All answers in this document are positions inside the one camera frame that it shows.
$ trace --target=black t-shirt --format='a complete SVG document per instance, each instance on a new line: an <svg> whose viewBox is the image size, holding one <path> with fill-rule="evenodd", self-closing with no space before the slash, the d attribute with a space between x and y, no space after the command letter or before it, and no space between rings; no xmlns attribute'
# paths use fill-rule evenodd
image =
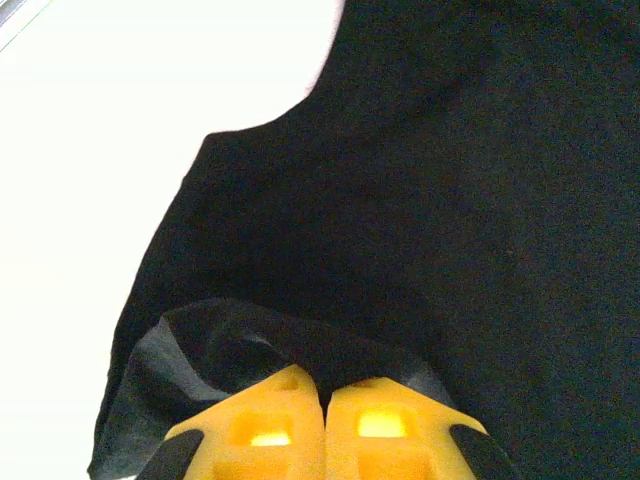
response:
<svg viewBox="0 0 640 480"><path fill-rule="evenodd" d="M584 3L347 0L308 98L204 140L118 322L92 478L289 363L455 405L525 478L632 478L640 27Z"/></svg>

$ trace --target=white background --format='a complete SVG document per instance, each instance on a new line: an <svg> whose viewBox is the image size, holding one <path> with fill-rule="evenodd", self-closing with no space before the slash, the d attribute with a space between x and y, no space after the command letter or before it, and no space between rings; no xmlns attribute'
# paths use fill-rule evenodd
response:
<svg viewBox="0 0 640 480"><path fill-rule="evenodd" d="M87 478L115 322L203 137L302 100L341 8L53 0L0 52L0 478Z"/></svg>

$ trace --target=black cloth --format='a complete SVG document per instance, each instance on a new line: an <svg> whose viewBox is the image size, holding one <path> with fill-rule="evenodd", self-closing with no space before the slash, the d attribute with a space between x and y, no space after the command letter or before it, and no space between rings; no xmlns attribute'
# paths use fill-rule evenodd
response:
<svg viewBox="0 0 640 480"><path fill-rule="evenodd" d="M308 98L205 138L118 322L91 476L300 361L325 396L421 376L525 478L633 478L639 71L636 2L347 0Z"/></svg>

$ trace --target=yellow plastic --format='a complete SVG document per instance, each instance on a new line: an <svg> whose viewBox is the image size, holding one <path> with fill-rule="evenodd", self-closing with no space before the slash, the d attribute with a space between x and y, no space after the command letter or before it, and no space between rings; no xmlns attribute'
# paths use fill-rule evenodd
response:
<svg viewBox="0 0 640 480"><path fill-rule="evenodd" d="M333 393L327 414L328 480L475 480L449 428L473 418L388 378Z"/></svg>
<svg viewBox="0 0 640 480"><path fill-rule="evenodd" d="M333 393L288 367L176 425L205 436L184 480L475 480L449 428L483 426L388 378Z"/></svg>
<svg viewBox="0 0 640 480"><path fill-rule="evenodd" d="M324 480L324 421L311 377L297 366L173 427L205 436L184 480Z"/></svg>

